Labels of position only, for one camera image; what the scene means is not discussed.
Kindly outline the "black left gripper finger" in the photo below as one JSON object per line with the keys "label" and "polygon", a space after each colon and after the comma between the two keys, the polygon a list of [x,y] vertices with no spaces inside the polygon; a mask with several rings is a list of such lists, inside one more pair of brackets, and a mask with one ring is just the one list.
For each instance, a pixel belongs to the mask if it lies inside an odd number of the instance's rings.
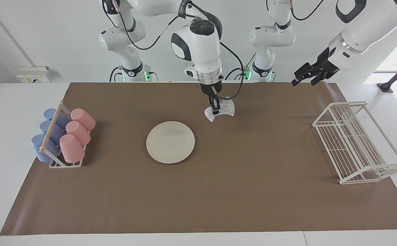
{"label": "black left gripper finger", "polygon": [[328,79],[328,72],[320,72],[312,75],[312,80],[311,80],[311,85],[315,86],[317,85],[320,81],[323,81],[325,79]]}
{"label": "black left gripper finger", "polygon": [[291,83],[293,86],[297,86],[303,80],[317,76],[318,72],[318,67],[309,63],[305,63],[294,72],[295,78],[292,80]]}

